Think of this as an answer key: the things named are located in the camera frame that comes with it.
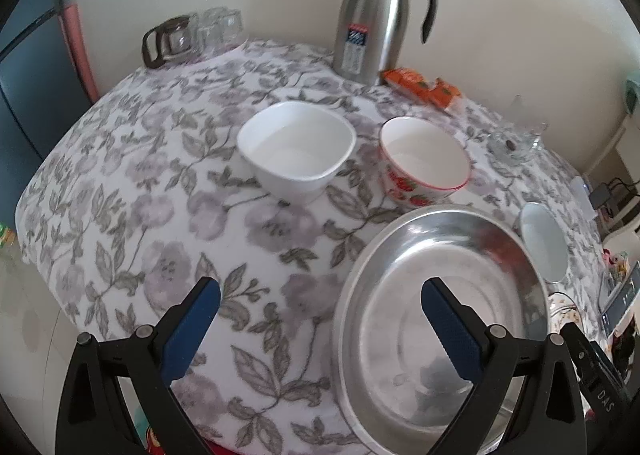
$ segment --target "stainless steel thermos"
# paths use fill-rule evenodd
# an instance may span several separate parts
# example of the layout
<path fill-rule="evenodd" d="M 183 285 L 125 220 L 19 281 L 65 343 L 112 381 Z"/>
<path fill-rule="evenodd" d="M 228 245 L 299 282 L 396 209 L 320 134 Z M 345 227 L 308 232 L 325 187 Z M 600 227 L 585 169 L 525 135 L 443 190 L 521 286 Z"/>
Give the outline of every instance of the stainless steel thermos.
<path fill-rule="evenodd" d="M 438 0 L 430 0 L 422 24 L 427 41 Z M 366 85 L 380 85 L 382 72 L 395 67 L 409 11 L 408 0 L 342 0 L 334 47 L 334 70 Z"/>

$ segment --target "blue refrigerator door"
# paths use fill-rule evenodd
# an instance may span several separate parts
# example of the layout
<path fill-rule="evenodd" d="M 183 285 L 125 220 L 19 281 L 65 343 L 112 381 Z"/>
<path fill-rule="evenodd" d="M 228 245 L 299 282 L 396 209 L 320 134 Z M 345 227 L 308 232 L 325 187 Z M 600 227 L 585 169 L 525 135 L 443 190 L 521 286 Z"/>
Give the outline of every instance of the blue refrigerator door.
<path fill-rule="evenodd" d="M 60 0 L 20 0 L 0 30 L 0 50 L 4 49 L 20 32 L 48 10 L 58 8 Z"/>
<path fill-rule="evenodd" d="M 91 107 L 57 16 L 29 34 L 0 62 L 0 86 L 43 159 Z"/>
<path fill-rule="evenodd" d="M 0 222 L 15 229 L 15 207 L 40 158 L 0 96 Z"/>

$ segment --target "white square bowl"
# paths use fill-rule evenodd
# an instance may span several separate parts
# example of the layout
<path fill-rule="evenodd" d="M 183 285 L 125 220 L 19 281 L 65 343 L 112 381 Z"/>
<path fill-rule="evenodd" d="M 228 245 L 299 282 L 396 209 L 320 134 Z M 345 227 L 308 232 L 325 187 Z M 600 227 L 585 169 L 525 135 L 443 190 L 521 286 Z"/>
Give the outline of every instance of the white square bowl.
<path fill-rule="evenodd" d="M 303 101 L 272 104 L 238 133 L 238 149 L 262 187 L 292 204 L 316 199 L 355 144 L 349 121 Z"/>

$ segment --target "small white bowl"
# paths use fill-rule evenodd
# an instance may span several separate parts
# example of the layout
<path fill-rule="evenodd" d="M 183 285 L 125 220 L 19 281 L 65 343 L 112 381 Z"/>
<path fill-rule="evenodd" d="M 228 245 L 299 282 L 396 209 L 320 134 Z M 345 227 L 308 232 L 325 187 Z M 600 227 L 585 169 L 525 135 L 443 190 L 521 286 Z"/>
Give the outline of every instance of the small white bowl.
<path fill-rule="evenodd" d="M 513 227 L 542 278 L 548 283 L 562 281 L 569 267 L 569 248 L 549 210 L 537 202 L 527 202 Z"/>
<path fill-rule="evenodd" d="M 349 121 L 303 101 L 272 104 L 238 133 L 238 149 L 262 187 L 293 204 L 318 197 L 355 144 Z"/>

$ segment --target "tablecloth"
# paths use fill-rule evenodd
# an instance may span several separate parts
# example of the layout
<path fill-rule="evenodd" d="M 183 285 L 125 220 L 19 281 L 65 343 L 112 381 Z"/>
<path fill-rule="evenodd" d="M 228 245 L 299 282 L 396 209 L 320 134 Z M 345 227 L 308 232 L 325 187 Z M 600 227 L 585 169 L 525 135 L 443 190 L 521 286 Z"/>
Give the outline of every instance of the tablecloth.
<path fill-rule="evenodd" d="M 242 124 L 286 99 L 344 115 L 358 143 L 325 193 L 300 207 L 261 189 L 235 148 Z M 64 136 L 19 201 L 24 259 L 65 313 L 99 339 L 156 323 L 203 275 L 223 300 L 175 395 L 204 437 L 249 455 L 369 452 L 332 393 L 330 328 L 340 288 L 372 237 L 401 215 L 378 186 L 376 140 L 398 115 L 452 133 L 473 163 L 450 202 L 513 224 L 529 200 L 565 232 L 567 281 L 602 340 L 596 293 L 604 268 L 595 225 L 580 213 L 575 170 L 542 149 L 510 168 L 487 151 L 500 117 L 463 99 L 448 117 L 385 86 L 352 83 L 321 48 L 251 41 L 223 56 L 122 80 Z"/>

